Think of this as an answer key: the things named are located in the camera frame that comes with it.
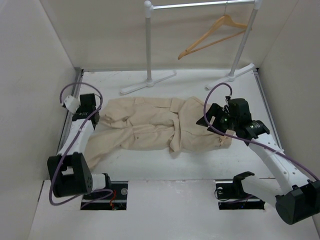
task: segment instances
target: cable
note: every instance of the cable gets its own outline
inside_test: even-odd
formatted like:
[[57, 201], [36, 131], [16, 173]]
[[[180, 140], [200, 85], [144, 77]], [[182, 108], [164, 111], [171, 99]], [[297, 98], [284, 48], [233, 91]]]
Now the cable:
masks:
[[230, 200], [230, 198], [228, 198], [228, 199], [224, 199], [224, 200], [219, 199], [219, 198], [216, 196], [216, 192], [217, 192], [217, 189], [216, 189], [216, 190], [214, 190], [214, 197], [215, 197], [217, 200], [219, 200], [219, 201], [221, 201], [221, 202], [225, 202], [225, 201]]
[[275, 154], [277, 154], [277, 155], [279, 155], [279, 156], [281, 156], [281, 157], [283, 157], [283, 158], [291, 161], [293, 164], [295, 164], [295, 165], [297, 165], [298, 167], [300, 167], [300, 168], [302, 168], [303, 170], [305, 170], [305, 171], [306, 171], [308, 174], [310, 174], [315, 180], [317, 180], [317, 181], [319, 180], [319, 178], [318, 178], [311, 170], [309, 170], [307, 167], [303, 166], [301, 163], [297, 162], [297, 161], [294, 160], [293, 158], [291, 158], [291, 157], [289, 157], [289, 156], [287, 156], [287, 155], [285, 155], [285, 154], [283, 154], [283, 153], [281, 153], [281, 152], [279, 152], [279, 151], [277, 151], [277, 150], [275, 150], [275, 149], [273, 149], [273, 148], [271, 148], [271, 147], [269, 147], [269, 146], [267, 146], [267, 145], [264, 145], [264, 144], [259, 143], [259, 142], [256, 142], [256, 141], [247, 140], [247, 139], [244, 139], [244, 138], [241, 138], [241, 137], [238, 137], [238, 136], [233, 136], [233, 135], [224, 133], [224, 132], [219, 131], [218, 129], [214, 128], [214, 127], [210, 124], [210, 122], [208, 121], [208, 119], [207, 119], [207, 116], [206, 116], [206, 113], [207, 113], [206, 108], [207, 108], [208, 101], [209, 101], [209, 98], [210, 98], [211, 94], [213, 93], [214, 90], [216, 90], [216, 89], [217, 89], [218, 87], [220, 87], [221, 85], [227, 86], [227, 87], [230, 89], [230, 94], [232, 95], [233, 91], [232, 91], [231, 86], [230, 86], [229, 84], [225, 83], [225, 82], [221, 82], [221, 83], [217, 84], [214, 88], [211, 89], [211, 91], [209, 92], [208, 96], [206, 97], [206, 99], [205, 99], [205, 101], [204, 101], [204, 106], [203, 106], [203, 116], [204, 116], [204, 120], [205, 120], [206, 124], [208, 124], [208, 126], [209, 126], [212, 130], [214, 130], [216, 133], [218, 133], [218, 134], [220, 134], [220, 135], [222, 135], [222, 136], [227, 136], [227, 137], [232, 138], [232, 139], [237, 139], [237, 140], [240, 140], [240, 141], [244, 141], [245, 143], [248, 143], [248, 144], [255, 144], [255, 145], [258, 145], [258, 146], [263, 147], [263, 148], [265, 148], [265, 149], [268, 149], [269, 151], [271, 151], [271, 152], [273, 152], [273, 153], [276, 152]]
[[228, 204], [236, 204], [236, 203], [240, 203], [240, 202], [243, 202], [244, 200], [249, 200], [250, 198], [252, 198], [253, 195], [248, 195], [246, 196], [245, 198], [241, 198], [241, 199], [238, 199], [238, 200], [235, 200], [235, 201], [228, 201], [227, 203]]
[[92, 193], [99, 193], [99, 192], [110, 192], [108, 195], [105, 195], [105, 196], [102, 196], [102, 197], [99, 197], [99, 198], [96, 198], [96, 199], [93, 199], [91, 201], [88, 201], [86, 202], [85, 204], [83, 204], [80, 209], [83, 209], [85, 206], [87, 206], [88, 204], [91, 204], [97, 200], [101, 200], [101, 199], [105, 199], [109, 196], [111, 196], [114, 192], [111, 190], [111, 189], [97, 189], [95, 191], [93, 191]]
[[114, 203], [112, 203], [112, 201], [114, 201], [114, 200], [116, 200], [116, 196], [117, 196], [117, 191], [116, 190], [114, 190], [113, 191], [113, 198], [111, 198], [111, 200], [110, 200], [110, 206], [112, 207], [112, 210], [114, 209], [114, 207], [115, 207], [115, 204]]
[[[71, 147], [75, 144], [75, 142], [76, 142], [76, 140], [78, 139], [78, 137], [79, 137], [79, 135], [80, 135], [80, 133], [81, 133], [81, 130], [82, 130], [82, 128], [85, 126], [86, 122], [87, 122], [94, 114], [96, 114], [96, 113], [102, 108], [102, 103], [103, 103], [103, 96], [102, 96], [101, 92], [100, 92], [96, 87], [92, 86], [92, 85], [89, 84], [89, 83], [85, 83], [85, 82], [74, 82], [74, 83], [70, 83], [70, 84], [66, 85], [66, 86], [61, 90], [60, 96], [59, 96], [59, 101], [60, 101], [60, 104], [61, 104], [61, 105], [63, 105], [62, 95], [63, 95], [64, 91], [66, 90], [66, 88], [68, 88], [68, 87], [70, 87], [70, 86], [73, 86], [73, 85], [87, 85], [87, 86], [93, 88], [94, 90], [96, 90], [96, 91], [98, 92], [98, 94], [99, 94], [98, 97], [100, 98], [100, 104], [99, 104], [99, 106], [96, 108], [96, 110], [94, 110], [94, 111], [83, 121], [83, 123], [81, 124], [78, 132], [76, 133], [76, 135], [75, 135], [75, 137], [74, 137], [74, 139], [72, 140], [72, 142], [70, 143], [70, 145], [67, 147], [66, 151], [65, 151], [64, 154], [62, 155], [62, 157], [61, 157], [61, 159], [60, 159], [60, 161], [59, 161], [59, 163], [58, 163], [58, 165], [57, 165], [57, 167], [56, 167], [56, 170], [55, 170], [55, 172], [54, 172], [54, 174], [53, 174], [53, 177], [52, 177], [52, 180], [51, 180], [51, 185], [50, 185], [50, 190], [49, 190], [49, 202], [50, 202], [50, 204], [53, 205], [53, 206], [60, 206], [60, 205], [62, 205], [62, 204], [65, 204], [65, 203], [67, 203], [67, 202], [70, 202], [71, 200], [73, 200], [73, 199], [75, 199], [75, 198], [77, 198], [77, 197], [79, 197], [79, 196], [82, 195], [82, 194], [75, 195], [75, 196], [73, 196], [73, 197], [70, 197], [70, 198], [67, 199], [67, 200], [62, 201], [62, 202], [54, 202], [54, 201], [53, 201], [53, 198], [52, 198], [53, 191], [54, 191], [54, 185], [55, 185], [55, 182], [56, 182], [56, 180], [57, 180], [57, 176], [58, 176], [59, 170], [60, 170], [60, 168], [61, 168], [61, 166], [62, 166], [62, 164], [63, 164], [63, 162], [64, 162], [64, 160], [65, 160], [65, 158], [66, 158], [66, 156], [67, 156], [67, 154], [68, 154], [68, 152], [70, 151]], [[100, 199], [107, 198], [107, 197], [109, 197], [109, 196], [113, 193], [113, 191], [112, 191], [111, 189], [96, 189], [96, 190], [92, 191], [91, 193], [97, 193], [97, 192], [109, 192], [109, 194], [106, 195], [106, 196], [103, 196], [103, 197], [94, 199], [94, 200], [92, 200], [92, 201], [89, 201], [89, 202], [85, 203], [84, 205], [82, 205], [81, 208], [83, 208], [84, 206], [86, 206], [86, 205], [88, 205], [88, 204], [90, 204], [90, 203], [92, 203], [92, 202], [94, 202], [94, 201], [96, 201], [96, 200], [100, 200]]]

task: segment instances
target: white panel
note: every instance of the white panel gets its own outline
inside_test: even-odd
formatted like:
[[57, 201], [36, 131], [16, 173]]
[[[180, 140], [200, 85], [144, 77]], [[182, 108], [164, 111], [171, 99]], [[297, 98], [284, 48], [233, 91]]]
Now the white panel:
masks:
[[287, 225], [268, 204], [219, 210], [213, 180], [130, 181], [125, 211], [80, 211], [80, 198], [51, 206], [49, 187], [46, 181], [29, 240], [319, 239], [311, 218]]
[[[146, 67], [144, 0], [41, 0], [71, 61], [91, 69]], [[205, 0], [152, 0], [155, 6]], [[239, 68], [260, 66], [297, 0], [264, 0]], [[247, 23], [253, 5], [229, 5], [234, 21]], [[155, 68], [227, 68], [242, 35], [178, 60], [179, 54], [206, 33], [224, 14], [224, 6], [154, 11], [151, 17], [152, 63]], [[203, 44], [237, 33], [224, 26]]]
[[282, 145], [318, 177], [319, 23], [320, 1], [300, 0], [260, 68]]
[[38, 0], [0, 0], [0, 233], [28, 238], [73, 66]]
[[[226, 70], [210, 69], [181, 69], [176, 72], [175, 77], [157, 83], [154, 87], [132, 92], [129, 97], [186, 99], [195, 96], [204, 101], [208, 94], [205, 85], [227, 74]], [[172, 75], [173, 71], [159, 70], [152, 73], [154, 79], [160, 79]], [[146, 71], [86, 72], [83, 82], [90, 83], [101, 91], [102, 107], [105, 107], [108, 100], [121, 97], [121, 87], [143, 81], [146, 74]], [[245, 98], [249, 102], [253, 119], [263, 121], [271, 130], [253, 71], [238, 77], [230, 85], [234, 98]], [[80, 89], [81, 94], [92, 92], [85, 85]], [[212, 94], [210, 102], [224, 105], [228, 94], [229, 90], [222, 86]], [[103, 129], [105, 128], [98, 124], [96, 130]], [[232, 140], [229, 148], [206, 152], [183, 150], [170, 154], [168, 148], [150, 151], [116, 149], [107, 154], [93, 172], [108, 173], [113, 181], [124, 181], [230, 179], [245, 171], [256, 173], [259, 178], [273, 177], [263, 161], [244, 142]]]

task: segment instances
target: beige pants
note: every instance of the beige pants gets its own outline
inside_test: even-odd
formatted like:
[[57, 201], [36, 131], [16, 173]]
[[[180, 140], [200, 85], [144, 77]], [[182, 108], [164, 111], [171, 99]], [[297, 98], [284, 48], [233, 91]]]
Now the beige pants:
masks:
[[109, 129], [93, 135], [85, 149], [89, 168], [96, 166], [116, 147], [128, 150], [169, 147], [178, 152], [181, 149], [203, 151], [230, 146], [231, 138], [196, 125], [203, 116], [203, 107], [204, 103], [196, 97], [187, 100], [152, 97], [110, 100], [100, 111], [99, 121]]

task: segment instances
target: white wall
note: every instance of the white wall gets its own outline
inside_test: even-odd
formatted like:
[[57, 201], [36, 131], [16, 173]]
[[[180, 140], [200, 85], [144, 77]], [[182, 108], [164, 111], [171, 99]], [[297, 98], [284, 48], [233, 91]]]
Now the white wall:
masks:
[[[299, 0], [259, 70], [288, 155], [320, 176], [320, 1]], [[320, 229], [320, 215], [315, 217]]]
[[0, 238], [28, 238], [75, 71], [39, 0], [0, 0]]
[[[146, 67], [144, 0], [41, 0], [73, 65], [91, 69]], [[152, 0], [156, 5], [206, 2], [205, 0]], [[285, 24], [297, 0], [265, 0], [239, 67], [258, 67]], [[209, 30], [224, 14], [224, 6], [155, 11], [151, 19], [154, 68], [225, 68], [233, 63], [241, 36], [178, 60], [178, 55]], [[253, 5], [229, 5], [226, 13], [247, 23]], [[211, 43], [237, 33], [222, 27], [208, 38]]]

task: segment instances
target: hanger hook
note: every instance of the hanger hook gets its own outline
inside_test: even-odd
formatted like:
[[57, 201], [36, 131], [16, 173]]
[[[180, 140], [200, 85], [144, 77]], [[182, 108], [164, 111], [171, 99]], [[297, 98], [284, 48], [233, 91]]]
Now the hanger hook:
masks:
[[224, 14], [223, 14], [223, 15], [226, 15], [226, 10], [227, 10], [227, 6], [228, 6], [228, 1], [229, 1], [229, 0], [226, 0], [225, 7], [224, 7]]

